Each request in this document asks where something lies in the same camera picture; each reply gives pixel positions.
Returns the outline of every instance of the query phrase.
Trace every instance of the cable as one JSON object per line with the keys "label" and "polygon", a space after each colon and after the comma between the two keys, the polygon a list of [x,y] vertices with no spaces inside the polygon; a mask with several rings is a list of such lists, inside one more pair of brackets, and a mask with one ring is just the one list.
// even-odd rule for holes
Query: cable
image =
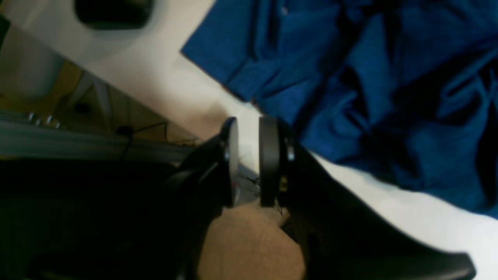
{"label": "cable", "polygon": [[177,140],[177,141],[173,141],[173,142],[170,142],[169,144],[177,144],[177,143],[183,143],[183,142],[190,142],[192,141],[192,146],[195,145],[195,141],[199,140],[199,138],[195,137],[195,138],[192,138],[192,139],[183,139],[183,140]]}
{"label": "cable", "polygon": [[278,205],[277,203],[275,203],[275,208],[279,211],[280,215],[283,217],[282,207],[280,207],[280,205]]}
{"label": "cable", "polygon": [[138,130],[135,130],[135,131],[133,131],[130,127],[120,127],[120,128],[118,128],[118,134],[119,135],[128,136],[128,143],[126,144],[126,147],[124,147],[124,151],[121,154],[120,160],[124,160],[126,158],[126,155],[128,154],[129,148],[131,147],[131,144],[133,143],[133,135],[135,135],[135,134],[137,134],[139,132],[142,132],[142,131],[154,128],[154,127],[162,126],[162,125],[164,125],[164,127],[165,127],[165,129],[164,129],[165,130],[164,138],[165,138],[166,142],[168,142],[168,139],[166,138],[166,132],[167,132],[166,127],[168,126],[167,122],[160,122],[160,123],[157,123],[157,124],[153,124],[153,125],[150,125],[150,126],[143,127],[141,129],[138,129]]}
{"label": "cable", "polygon": [[251,179],[251,178],[246,177],[246,176],[241,175],[241,174],[238,174],[237,176],[242,178],[242,179],[246,179],[247,181],[253,183],[254,185],[258,185],[259,177],[257,177],[256,179]]}

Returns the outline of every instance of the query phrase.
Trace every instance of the metal screw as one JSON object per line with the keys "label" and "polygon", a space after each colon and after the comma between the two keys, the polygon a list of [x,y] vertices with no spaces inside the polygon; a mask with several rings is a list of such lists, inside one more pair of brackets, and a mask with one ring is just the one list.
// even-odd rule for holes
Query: metal screw
{"label": "metal screw", "polygon": [[28,121],[32,122],[35,117],[36,117],[35,113],[34,112],[30,112],[28,114]]}
{"label": "metal screw", "polygon": [[287,181],[287,176],[282,176],[280,178],[280,187],[279,187],[279,191],[280,192],[286,192],[287,190],[289,190],[289,183]]}

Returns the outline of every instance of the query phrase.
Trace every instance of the blue cloth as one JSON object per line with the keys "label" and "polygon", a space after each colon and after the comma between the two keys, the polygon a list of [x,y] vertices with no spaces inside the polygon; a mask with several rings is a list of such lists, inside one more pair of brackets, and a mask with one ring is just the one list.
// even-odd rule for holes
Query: blue cloth
{"label": "blue cloth", "polygon": [[218,0],[182,51],[328,160],[498,218],[497,0]]}

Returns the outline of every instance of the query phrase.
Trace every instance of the black wire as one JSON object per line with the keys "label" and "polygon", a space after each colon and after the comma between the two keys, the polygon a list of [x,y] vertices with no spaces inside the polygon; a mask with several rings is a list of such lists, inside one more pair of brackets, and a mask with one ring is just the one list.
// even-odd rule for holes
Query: black wire
{"label": "black wire", "polygon": [[280,215],[283,217],[283,212],[282,212],[282,207],[278,206],[276,203],[275,203],[275,208],[280,212]]}
{"label": "black wire", "polygon": [[129,96],[126,99],[126,122],[131,126],[131,97]]}
{"label": "black wire", "polygon": [[164,125],[164,141],[168,143],[168,125]]}
{"label": "black wire", "polygon": [[256,179],[251,179],[249,177],[246,177],[244,175],[237,175],[238,177],[242,178],[242,179],[246,179],[247,181],[253,183],[254,185],[257,185],[257,181],[259,180],[259,178],[256,178]]}
{"label": "black wire", "polygon": [[[128,135],[128,144],[126,144],[126,147],[124,148],[124,151],[121,154],[120,160],[124,160],[126,158],[126,155],[128,154],[129,148],[131,147],[131,144],[133,142],[133,135],[135,135],[135,134],[137,134],[139,132],[142,132],[142,131],[154,128],[154,127],[162,126],[162,125],[164,125],[164,127],[167,127],[168,123],[167,122],[160,122],[160,123],[157,123],[157,124],[146,126],[146,127],[141,128],[141,129],[138,129],[136,131],[133,131],[130,135]],[[164,137],[165,137],[166,142],[167,142],[168,139],[166,138],[166,132],[164,133]]]}
{"label": "black wire", "polygon": [[177,143],[183,143],[183,142],[190,142],[192,141],[192,145],[195,144],[195,141],[199,140],[199,138],[195,137],[195,138],[192,138],[192,139],[183,139],[183,140],[177,140],[177,141],[173,141],[173,142],[170,142],[169,144],[177,144]]}
{"label": "black wire", "polygon": [[154,128],[154,127],[162,126],[162,125],[166,126],[167,122],[160,122],[160,123],[157,123],[157,124],[153,124],[153,125],[150,125],[150,126],[143,127],[143,128],[138,129],[136,131],[133,131],[133,134],[137,134],[139,132],[142,132],[142,131],[145,131],[145,130],[148,130],[148,129],[151,129],[151,128]]}

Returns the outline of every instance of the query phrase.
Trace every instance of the white surface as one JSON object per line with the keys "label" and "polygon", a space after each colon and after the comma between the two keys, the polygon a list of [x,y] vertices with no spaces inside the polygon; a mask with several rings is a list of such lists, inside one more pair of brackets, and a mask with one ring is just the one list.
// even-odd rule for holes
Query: white surface
{"label": "white surface", "polygon": [[[18,27],[203,139],[217,133],[227,116],[237,116],[241,162],[257,171],[259,113],[179,53],[212,0],[158,0],[149,25],[134,31],[86,29],[74,17],[72,0],[6,1],[3,13]],[[498,279],[496,220],[320,161],[404,232],[442,250],[468,252],[478,270],[476,279]]]}

